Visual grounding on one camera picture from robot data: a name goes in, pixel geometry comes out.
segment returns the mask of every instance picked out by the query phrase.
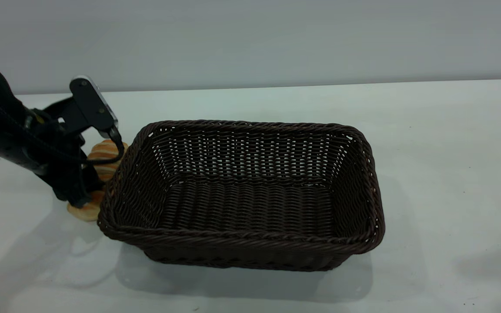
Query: croissant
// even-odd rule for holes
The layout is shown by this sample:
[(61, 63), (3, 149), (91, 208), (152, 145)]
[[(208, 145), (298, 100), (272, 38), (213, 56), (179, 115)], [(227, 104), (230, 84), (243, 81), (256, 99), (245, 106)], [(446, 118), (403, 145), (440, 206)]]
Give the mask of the croissant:
[[(123, 143), (123, 146), (125, 147), (125, 151), (127, 150), (127, 148), (129, 148), (129, 145), (127, 145), (126, 143)], [(115, 143), (107, 139), (92, 147), (92, 151), (88, 155), (88, 159), (89, 160), (112, 159), (115, 158), (117, 154), (119, 154), (119, 151), (117, 150)], [(108, 180), (111, 179), (111, 177), (117, 170), (117, 167), (119, 167), (120, 163), (121, 160), (115, 163), (96, 165), (94, 166), (94, 168), (96, 169), (96, 173), (98, 173), (98, 177), (100, 178), (100, 180), (106, 183)], [(91, 192), (90, 196), (92, 196), (92, 201), (85, 204), (85, 206), (83, 206), (82, 208), (76, 208), (75, 206), (72, 206), (70, 203), (68, 203), (67, 210), (74, 217), (80, 220), (85, 220), (87, 222), (97, 220), (98, 213), (100, 212), (100, 203), (102, 202), (104, 195), (105, 195), (105, 185), (103, 186), (103, 190), (96, 190)]]

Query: black robotic arm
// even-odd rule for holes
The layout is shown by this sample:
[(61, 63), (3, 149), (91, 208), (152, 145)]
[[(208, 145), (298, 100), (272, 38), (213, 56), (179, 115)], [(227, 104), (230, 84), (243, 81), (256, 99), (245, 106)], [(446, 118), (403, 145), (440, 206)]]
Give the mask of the black robotic arm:
[[(124, 153), (117, 119), (89, 77), (75, 77), (72, 97), (46, 109), (27, 109), (0, 73), (0, 157), (36, 174), (60, 200), (82, 207), (102, 186), (95, 164), (113, 163)], [(87, 160), (81, 133), (94, 127), (119, 151), (109, 160)]]

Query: basket rim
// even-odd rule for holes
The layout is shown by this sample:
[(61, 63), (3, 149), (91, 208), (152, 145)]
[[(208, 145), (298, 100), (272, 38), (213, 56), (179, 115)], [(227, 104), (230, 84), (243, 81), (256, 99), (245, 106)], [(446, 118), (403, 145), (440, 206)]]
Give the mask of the basket rim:
[[(112, 239), (123, 240), (125, 242), (132, 241), (140, 245), (141, 240), (148, 240), (151, 244), (163, 245), (187, 245), (198, 244), (201, 242), (203, 246), (207, 246), (210, 238), (215, 238), (221, 247), (225, 246), (257, 246), (260, 248), (277, 248), (290, 249), (298, 248), (302, 251), (305, 246), (309, 246), (310, 250), (317, 252), (332, 252), (332, 253), (365, 253), (380, 244), (385, 232), (384, 214), (382, 211), (380, 189), (376, 172), (374, 170), (374, 159), (370, 144), (364, 138), (364, 135), (355, 127), (344, 126), (337, 123), (253, 123), (246, 121), (222, 121), (222, 120), (183, 120), (183, 121), (160, 121), (150, 123), (143, 127), (135, 137), (133, 144), (125, 154), (123, 162), (119, 165), (116, 173), (123, 172), (129, 174), (133, 167), (129, 166), (131, 161), (137, 158), (137, 151), (144, 144), (153, 132), (160, 128), (187, 127), (195, 130), (210, 130), (217, 129), (221, 131), (245, 131), (250, 130), (256, 132), (261, 129), (267, 129), (272, 132), (272, 127), (280, 130), (280, 133), (287, 131), (295, 131), (296, 129), (305, 130), (304, 133), (353, 133), (353, 139), (361, 145), (364, 154), (366, 155), (362, 166), (370, 171), (365, 171), (364, 181), (368, 181), (367, 187), (370, 190), (370, 198), (372, 206), (369, 210), (370, 225), (368, 230), (362, 234), (349, 237), (320, 237), (320, 236), (302, 236), (299, 234), (277, 233), (277, 232), (249, 232), (249, 231), (224, 231), (217, 232), (211, 230), (171, 230), (167, 228), (143, 228), (139, 226), (122, 226), (115, 221), (115, 212), (113, 207), (117, 204), (118, 197), (112, 198), (109, 193), (106, 193), (101, 204), (100, 214), (98, 216), (98, 225), (106, 236)], [(118, 183), (117, 175), (114, 175), (109, 183), (115, 184), (117, 190), (114, 193), (121, 193), (123, 184)]]

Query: table surface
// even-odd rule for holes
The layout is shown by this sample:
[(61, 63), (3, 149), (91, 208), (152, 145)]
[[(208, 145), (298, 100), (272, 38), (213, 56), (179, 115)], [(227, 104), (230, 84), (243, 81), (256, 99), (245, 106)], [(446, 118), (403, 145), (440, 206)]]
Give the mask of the table surface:
[[(45, 107), (67, 95), (19, 97)], [(501, 80), (104, 93), (147, 123), (342, 123), (372, 145), (386, 235), (330, 272), (163, 265), (0, 160), (0, 312), (500, 312)], [(85, 133), (85, 150), (99, 142)]]

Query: dark brown wicker basket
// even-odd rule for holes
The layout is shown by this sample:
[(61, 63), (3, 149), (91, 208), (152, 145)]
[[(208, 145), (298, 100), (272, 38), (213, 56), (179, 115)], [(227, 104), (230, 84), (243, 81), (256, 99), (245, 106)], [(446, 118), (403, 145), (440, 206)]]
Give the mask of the dark brown wicker basket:
[(292, 271), (333, 269), (384, 235), (370, 145), (314, 123), (152, 123), (98, 224), (163, 263)]

